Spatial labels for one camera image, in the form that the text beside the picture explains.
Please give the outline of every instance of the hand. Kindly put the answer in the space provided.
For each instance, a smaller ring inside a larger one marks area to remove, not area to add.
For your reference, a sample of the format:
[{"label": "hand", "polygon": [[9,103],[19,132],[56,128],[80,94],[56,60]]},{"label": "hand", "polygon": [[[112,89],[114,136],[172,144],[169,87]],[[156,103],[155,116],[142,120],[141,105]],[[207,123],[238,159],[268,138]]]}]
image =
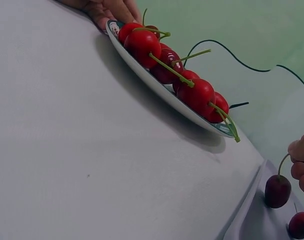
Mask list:
[{"label": "hand", "polygon": [[123,23],[142,22],[135,0],[58,0],[58,2],[86,13],[102,30],[108,20]]},{"label": "hand", "polygon": [[300,140],[292,142],[287,151],[294,163],[291,168],[292,177],[299,180],[299,186],[304,192],[304,135]]}]

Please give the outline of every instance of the cherry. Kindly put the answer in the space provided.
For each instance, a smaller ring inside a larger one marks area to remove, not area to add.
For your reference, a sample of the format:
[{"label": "cherry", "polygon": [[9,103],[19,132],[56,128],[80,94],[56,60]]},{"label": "cherry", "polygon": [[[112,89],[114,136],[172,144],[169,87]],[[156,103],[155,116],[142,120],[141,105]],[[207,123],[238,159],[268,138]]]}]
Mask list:
[{"label": "cherry", "polygon": [[[227,100],[218,92],[215,92],[215,105],[222,109],[226,114],[229,114],[229,104]],[[211,112],[209,116],[205,118],[212,124],[219,124],[223,121],[221,115],[217,110]]]},{"label": "cherry", "polygon": [[288,224],[288,233],[294,239],[304,239],[304,212],[296,213]]},{"label": "cherry", "polygon": [[[148,25],[148,26],[145,26],[147,29],[153,29],[153,30],[159,30],[156,26],[153,26],[153,25]],[[155,36],[157,37],[157,39],[160,38],[160,33],[155,31],[154,32]]]},{"label": "cherry", "polygon": [[[199,79],[199,75],[197,75],[194,71],[184,69],[183,72],[181,73],[183,77],[186,79]],[[172,84],[172,88],[175,93],[177,93],[179,86],[182,84],[182,82],[178,79]]]},{"label": "cherry", "polygon": [[209,103],[216,104],[214,89],[208,81],[201,78],[190,81],[194,83],[194,87],[182,82],[176,95],[201,117],[206,117],[214,110],[214,107],[210,106]]},{"label": "cherry", "polygon": [[282,159],[278,167],[278,173],[271,176],[265,184],[264,201],[265,204],[272,209],[282,207],[290,198],[291,183],[285,176],[280,175],[281,166],[288,156],[289,154],[285,155]]},{"label": "cherry", "polygon": [[176,96],[187,104],[192,110],[201,115],[202,117],[208,116],[214,109],[219,111],[223,121],[233,134],[235,141],[240,142],[238,131],[233,123],[232,119],[222,109],[215,105],[215,92],[211,84],[203,79],[186,79],[184,76],[173,70],[164,62],[155,57],[152,53],[149,53],[150,58],[155,60],[162,67],[173,73],[182,82],[177,90]]},{"label": "cherry", "polygon": [[118,32],[118,40],[120,41],[120,43],[124,45],[128,35],[132,33],[134,29],[137,28],[143,28],[143,25],[136,22],[130,22],[124,24],[123,27],[121,27],[120,31]]},{"label": "cherry", "polygon": [[[163,48],[161,50],[161,56],[158,59],[179,74],[181,74],[184,69],[181,61],[173,64],[173,62],[179,60],[180,57],[172,49]],[[151,68],[150,73],[162,84],[172,84],[179,79],[177,75],[164,68],[161,64],[157,64]]]},{"label": "cherry", "polygon": [[162,49],[171,49],[169,46],[165,45],[164,43],[160,42]]},{"label": "cherry", "polygon": [[157,62],[149,57],[152,53],[156,58],[161,56],[161,46],[153,32],[137,28],[125,40],[124,48],[146,69],[154,67]]}]

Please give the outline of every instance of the gray tray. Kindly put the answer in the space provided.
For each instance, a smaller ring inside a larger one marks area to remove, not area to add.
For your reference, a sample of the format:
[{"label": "gray tray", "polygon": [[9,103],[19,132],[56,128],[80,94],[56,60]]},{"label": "gray tray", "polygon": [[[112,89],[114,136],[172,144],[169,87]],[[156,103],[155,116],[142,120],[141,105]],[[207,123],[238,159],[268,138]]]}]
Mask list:
[{"label": "gray tray", "polygon": [[281,208],[271,209],[264,204],[266,182],[277,173],[274,165],[266,160],[256,174],[238,213],[227,229],[223,240],[292,240],[287,231],[290,219],[304,208],[291,193],[288,202]]}]

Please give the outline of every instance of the green stem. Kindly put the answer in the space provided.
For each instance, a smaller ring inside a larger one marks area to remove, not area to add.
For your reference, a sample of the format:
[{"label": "green stem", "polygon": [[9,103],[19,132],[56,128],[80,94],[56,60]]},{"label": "green stem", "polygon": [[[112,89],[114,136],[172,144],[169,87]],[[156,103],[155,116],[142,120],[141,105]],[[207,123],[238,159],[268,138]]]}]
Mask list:
[{"label": "green stem", "polygon": [[278,175],[279,178],[280,178],[280,175],[281,175],[282,164],[284,163],[285,159],[287,159],[288,156],[290,156],[290,154],[285,155],[284,158],[282,159],[282,161],[280,162],[280,165],[278,166],[277,175]]},{"label": "green stem", "polygon": [[231,131],[231,133],[233,134],[234,138],[236,137],[236,134],[234,133],[234,131],[232,130],[232,128],[230,127],[230,124],[228,124],[226,118],[222,115],[222,113],[220,111],[217,111],[217,113],[220,115],[220,117],[223,119],[225,125],[227,126],[227,128]]},{"label": "green stem", "polygon": [[192,54],[192,55],[190,55],[190,56],[186,56],[186,57],[183,57],[183,58],[181,58],[181,59],[179,59],[179,60],[173,61],[172,64],[174,65],[174,64],[176,64],[176,63],[178,63],[178,62],[182,62],[182,61],[184,61],[184,60],[191,59],[191,58],[194,58],[194,57],[199,56],[199,55],[201,55],[201,54],[206,54],[206,53],[209,53],[209,52],[211,52],[211,49],[207,49],[207,50],[204,50],[204,51],[200,51],[200,52],[198,52],[198,53],[196,53],[196,54]]},{"label": "green stem", "polygon": [[167,37],[170,37],[170,36],[163,35],[163,36],[162,36],[162,37],[160,37],[158,40],[160,41],[161,39],[164,39],[164,38],[167,38]]},{"label": "green stem", "polygon": [[165,67],[167,70],[169,70],[171,73],[173,73],[174,75],[178,76],[178,78],[180,79],[181,82],[185,82],[190,88],[194,87],[194,82],[187,80],[185,77],[183,77],[181,74],[179,74],[178,72],[176,72],[175,70],[173,70],[171,67],[169,67],[168,65],[166,65],[164,62],[160,61],[157,57],[155,57],[151,52],[148,54],[149,57],[151,57],[152,59],[154,59],[158,64],[160,64],[161,66]]},{"label": "green stem", "polygon": [[213,108],[215,108],[218,112],[222,113],[222,114],[224,115],[224,117],[226,117],[226,118],[229,120],[229,122],[231,123],[231,125],[233,126],[233,128],[234,128],[234,130],[235,130],[235,132],[232,132],[232,133],[234,133],[234,135],[235,135],[235,141],[236,141],[237,143],[240,142],[240,137],[239,137],[239,135],[238,135],[237,127],[236,127],[236,125],[234,124],[234,122],[233,122],[233,120],[231,119],[231,117],[230,117],[228,114],[226,114],[225,111],[223,111],[221,108],[219,108],[218,106],[216,106],[216,105],[213,104],[212,102],[210,102],[208,105],[211,106],[211,107],[213,107]]},{"label": "green stem", "polygon": [[160,30],[156,30],[156,29],[152,29],[152,28],[147,28],[147,27],[137,27],[133,31],[136,31],[136,30],[148,30],[153,33],[163,34],[164,36],[167,36],[167,37],[171,36],[171,33],[168,31],[164,32],[164,31],[160,31]]},{"label": "green stem", "polygon": [[148,10],[148,9],[146,8],[146,9],[144,10],[144,13],[143,13],[143,17],[142,17],[142,25],[143,25],[143,26],[145,26],[145,25],[144,25],[144,22],[145,22],[145,19],[146,19],[147,10]]}]

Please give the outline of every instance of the green wall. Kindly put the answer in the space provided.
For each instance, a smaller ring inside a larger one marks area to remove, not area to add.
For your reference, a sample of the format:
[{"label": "green wall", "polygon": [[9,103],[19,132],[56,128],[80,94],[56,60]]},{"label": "green wall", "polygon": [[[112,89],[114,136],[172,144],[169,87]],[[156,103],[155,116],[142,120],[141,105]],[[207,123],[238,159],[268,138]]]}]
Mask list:
[{"label": "green wall", "polygon": [[213,39],[256,69],[285,65],[304,80],[304,0],[137,0],[181,56]]}]

